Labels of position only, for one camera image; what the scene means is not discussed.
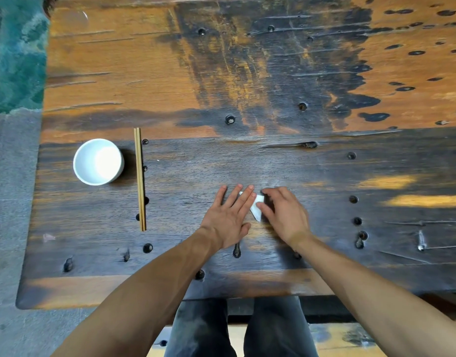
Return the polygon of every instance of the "dark pants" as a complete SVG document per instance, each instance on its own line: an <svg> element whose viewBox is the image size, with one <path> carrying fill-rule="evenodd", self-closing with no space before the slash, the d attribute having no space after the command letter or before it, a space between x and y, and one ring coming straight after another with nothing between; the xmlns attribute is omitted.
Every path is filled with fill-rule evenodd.
<svg viewBox="0 0 456 357"><path fill-rule="evenodd" d="M225 299L182 302L165 357L236 357ZM317 357L299 297L260 297L244 336L245 357Z"/></svg>

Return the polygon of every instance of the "right hand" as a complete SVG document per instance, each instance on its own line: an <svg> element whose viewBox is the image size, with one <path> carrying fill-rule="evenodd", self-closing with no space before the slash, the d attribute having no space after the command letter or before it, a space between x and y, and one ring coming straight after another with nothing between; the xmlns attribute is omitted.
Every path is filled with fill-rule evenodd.
<svg viewBox="0 0 456 357"><path fill-rule="evenodd" d="M294 194L285 186L266 188L262 192L271 197L275 211L261 202L256 203L256 206L282 240L294 248L297 240L312 237L309 214Z"/></svg>

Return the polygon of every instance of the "chopsticks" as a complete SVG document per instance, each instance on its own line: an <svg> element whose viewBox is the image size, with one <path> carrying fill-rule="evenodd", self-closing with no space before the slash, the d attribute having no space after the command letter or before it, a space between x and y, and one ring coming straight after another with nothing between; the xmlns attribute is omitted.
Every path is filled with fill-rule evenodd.
<svg viewBox="0 0 456 357"><path fill-rule="evenodd" d="M142 170L142 141L140 139L140 128L134 128L134 139L136 143L136 165L137 165L137 191L139 199L139 221L140 230L146 231L145 222L145 191L144 191L144 174Z"/></svg>

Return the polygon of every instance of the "wooden table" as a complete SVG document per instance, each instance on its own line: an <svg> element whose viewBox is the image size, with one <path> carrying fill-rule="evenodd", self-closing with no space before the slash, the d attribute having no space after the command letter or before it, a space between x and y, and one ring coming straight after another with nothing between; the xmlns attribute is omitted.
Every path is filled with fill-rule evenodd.
<svg viewBox="0 0 456 357"><path fill-rule="evenodd" d="M47 83L19 308L99 304L189 236L222 183L238 182L288 186L323 241L411 291L456 290L456 248L436 248L456 246L456 0L45 7ZM147 139L147 232L135 219L137 126ZM105 186L72 171L77 148L96 137L126 162ZM217 253L185 298L332 293L266 222L248 219L241 258Z"/></svg>

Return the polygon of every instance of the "white bowl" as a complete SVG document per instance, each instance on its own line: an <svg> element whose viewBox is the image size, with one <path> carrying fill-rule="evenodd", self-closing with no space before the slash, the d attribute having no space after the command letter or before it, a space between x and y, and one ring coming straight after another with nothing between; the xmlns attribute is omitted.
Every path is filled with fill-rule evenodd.
<svg viewBox="0 0 456 357"><path fill-rule="evenodd" d="M112 141L92 139L76 151L73 169L83 183L103 185L115 180L122 173L124 157Z"/></svg>

